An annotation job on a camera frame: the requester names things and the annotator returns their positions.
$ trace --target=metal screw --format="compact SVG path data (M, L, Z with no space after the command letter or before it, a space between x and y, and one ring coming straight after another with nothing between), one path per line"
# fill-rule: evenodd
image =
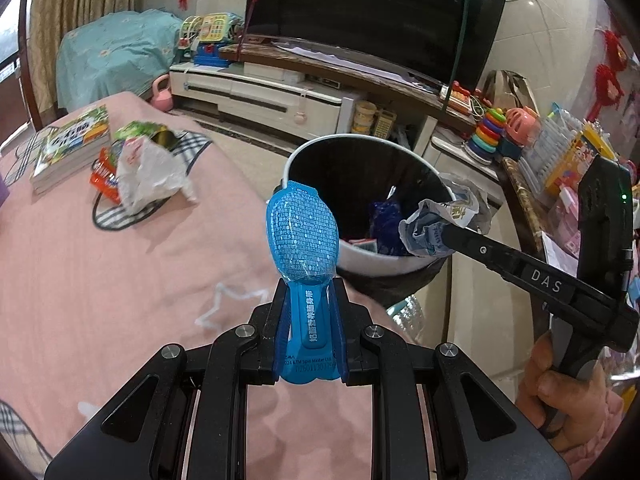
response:
M173 359L180 355L180 347L178 345L167 345L162 347L160 352L165 359Z
M364 329L364 333L366 334L367 337L370 337L372 339L377 339L384 335L385 329L382 328L380 325L369 325Z
M236 328L236 335L238 337L251 337L253 334L255 334L253 325L240 325Z
M444 357L455 357L458 355L458 347L453 343L443 343L440 345L440 353L444 355Z

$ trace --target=stack of books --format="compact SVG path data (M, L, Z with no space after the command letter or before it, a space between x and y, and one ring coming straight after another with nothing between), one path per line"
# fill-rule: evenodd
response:
M89 166L100 155L100 149L110 143L105 106L93 108L65 126L51 128L42 139L31 175L34 192L43 193Z

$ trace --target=human hand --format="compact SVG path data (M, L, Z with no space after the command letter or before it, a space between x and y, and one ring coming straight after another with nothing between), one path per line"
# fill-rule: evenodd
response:
M560 433L550 441L556 451L566 451L587 443L598 433L606 414L605 376L598 363L588 382L578 381L549 370L552 362L547 332L533 345L518 387L516 406L536 428L545 421L542 402L566 414Z

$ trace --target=pink bedsheet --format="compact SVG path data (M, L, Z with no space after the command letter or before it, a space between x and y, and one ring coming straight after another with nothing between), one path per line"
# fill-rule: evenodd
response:
M112 130L147 120L202 131L130 93L101 103ZM199 204L179 194L121 232L92 224L88 177L36 197L25 175L0 209L0 399L51 454L85 423L79 403L101 406L166 343L194 348L246 322L278 280L265 204L217 146L191 171ZM391 326L371 300L350 297ZM250 387L248 477L368 479L370 427L369 388Z

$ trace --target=teal blanket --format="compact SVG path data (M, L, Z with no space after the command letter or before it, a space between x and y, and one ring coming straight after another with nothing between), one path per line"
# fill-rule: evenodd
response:
M160 10L126 10L68 32L56 63L58 106L71 112L119 92L142 94L169 72L181 25Z

